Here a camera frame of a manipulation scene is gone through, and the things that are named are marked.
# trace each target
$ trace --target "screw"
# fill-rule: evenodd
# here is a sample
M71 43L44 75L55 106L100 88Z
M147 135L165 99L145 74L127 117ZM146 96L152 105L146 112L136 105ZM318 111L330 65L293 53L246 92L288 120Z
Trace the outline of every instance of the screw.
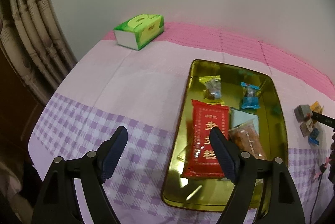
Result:
M278 164L282 164L283 163L283 160L281 158L279 158L279 157L275 158L274 160Z
M241 156L243 157L243 158L249 158L250 157L250 154L248 153L248 152L246 152L246 151L243 151L242 153L241 153Z
M90 151L90 152L88 152L87 153L87 157L89 157L89 158L93 158L93 157L95 157L96 156L96 152L95 151Z
M54 158L54 162L57 164L57 163L60 163L62 161L62 157L61 156L57 156L56 158Z

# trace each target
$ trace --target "tablecloth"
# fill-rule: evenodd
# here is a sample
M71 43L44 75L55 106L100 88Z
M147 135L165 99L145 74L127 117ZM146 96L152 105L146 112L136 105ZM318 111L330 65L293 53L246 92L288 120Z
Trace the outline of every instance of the tablecloth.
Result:
M195 59L245 67L269 75L278 92L288 134L289 171L306 219L318 182L315 172L330 154L332 129L323 126L320 145L303 138L293 109L316 100L335 117L330 79L273 45L221 28L166 23L165 32L141 51L119 46L109 32L75 66L44 109L29 141L29 153L42 179L52 159L78 158L123 125L128 144L111 179L103 185L121 223L215 223L219 213L172 208L160 191L190 65ZM316 220L332 198L332 184L321 184ZM76 180L85 223L92 223ZM250 210L245 223L251 223Z

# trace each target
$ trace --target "red snack package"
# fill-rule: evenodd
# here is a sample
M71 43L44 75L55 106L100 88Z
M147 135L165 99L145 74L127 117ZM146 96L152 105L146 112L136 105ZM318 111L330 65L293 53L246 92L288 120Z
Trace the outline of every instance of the red snack package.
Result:
M193 146L184 165L184 178L223 178L219 162L209 143L209 132L218 127L228 139L229 107L210 105L197 100L193 104Z

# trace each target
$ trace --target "black cable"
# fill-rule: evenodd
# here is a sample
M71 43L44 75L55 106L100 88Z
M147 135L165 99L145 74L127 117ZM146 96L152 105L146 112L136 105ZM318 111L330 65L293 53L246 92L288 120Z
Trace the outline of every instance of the black cable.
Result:
M321 186L322 176L323 176L323 173L321 173L321 175L319 176L319 186L318 186L318 191L316 192L316 198L315 198L314 205L313 205L313 208L312 208L312 211L311 211L311 216L310 216L310 218L309 218L309 224L312 224L312 215L313 215L313 211L314 211L314 208L315 208L315 205L316 205L316 201L317 201L317 199L318 199L318 195L319 195L319 191L320 191L320 186Z

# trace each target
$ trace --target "yellow transparent tray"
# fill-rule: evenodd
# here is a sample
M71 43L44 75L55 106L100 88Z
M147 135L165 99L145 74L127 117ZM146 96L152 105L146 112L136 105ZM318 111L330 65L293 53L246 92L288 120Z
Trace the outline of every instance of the yellow transparent tray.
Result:
M222 83L222 99L208 100L204 98L204 85L199 82L200 76L220 75ZM161 197L170 206L199 210L222 212L232 193L234 185L228 180L219 179L185 179L183 172L187 136L193 133L191 99L202 102L220 102L239 109L243 97L241 82L260 86L260 109L244 111L258 115L259 137L269 160L280 157L288 163L287 133L280 101L272 79L262 73L246 68L227 65L206 60L194 60L185 89L179 122L171 153L169 168L166 172ZM262 181L256 183L250 208L257 208L261 198Z

